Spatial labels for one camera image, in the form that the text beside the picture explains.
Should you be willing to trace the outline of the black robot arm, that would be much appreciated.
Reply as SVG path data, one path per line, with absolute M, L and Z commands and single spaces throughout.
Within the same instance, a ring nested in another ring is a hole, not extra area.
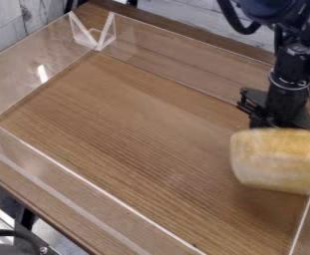
M 251 128 L 310 129 L 310 0 L 216 0 L 231 28 L 250 35 L 274 30 L 268 89 L 243 88 L 238 108 Z

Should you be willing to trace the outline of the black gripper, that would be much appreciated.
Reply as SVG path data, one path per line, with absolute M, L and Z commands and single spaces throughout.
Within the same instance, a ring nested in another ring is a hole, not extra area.
M 271 89 L 242 88 L 236 107 L 248 115 L 250 128 L 301 128 L 310 130 L 307 94 Z

